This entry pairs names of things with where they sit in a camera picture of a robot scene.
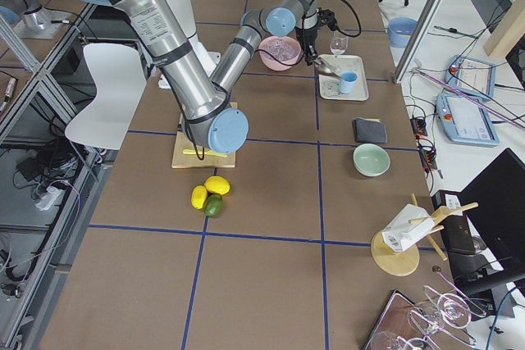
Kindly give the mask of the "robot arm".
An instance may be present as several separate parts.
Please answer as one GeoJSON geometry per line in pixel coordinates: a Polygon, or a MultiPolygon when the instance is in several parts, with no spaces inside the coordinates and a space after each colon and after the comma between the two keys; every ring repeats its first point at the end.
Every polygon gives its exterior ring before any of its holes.
{"type": "Polygon", "coordinates": [[[246,115],[230,105],[231,90],[262,39],[296,32],[306,58],[317,37],[315,0],[282,0],[246,12],[217,64],[198,41],[190,0],[81,0],[123,11],[162,72],[183,116],[182,131],[195,147],[232,153],[249,132],[246,115]]]}

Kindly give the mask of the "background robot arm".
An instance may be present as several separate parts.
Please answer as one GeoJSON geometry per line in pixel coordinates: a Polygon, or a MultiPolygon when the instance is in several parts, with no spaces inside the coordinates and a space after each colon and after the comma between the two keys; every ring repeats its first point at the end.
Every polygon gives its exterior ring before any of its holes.
{"type": "Polygon", "coordinates": [[[39,0],[1,0],[1,16],[23,39],[53,39],[59,29],[39,0]]]}

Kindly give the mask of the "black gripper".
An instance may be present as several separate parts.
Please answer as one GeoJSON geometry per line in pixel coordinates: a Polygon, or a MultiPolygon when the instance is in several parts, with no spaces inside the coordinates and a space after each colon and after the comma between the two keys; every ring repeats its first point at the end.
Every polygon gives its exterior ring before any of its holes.
{"type": "Polygon", "coordinates": [[[318,31],[327,26],[329,30],[337,30],[336,14],[330,9],[318,8],[311,16],[304,16],[295,26],[296,39],[304,53],[304,60],[312,66],[318,58],[316,40],[318,31]]]}

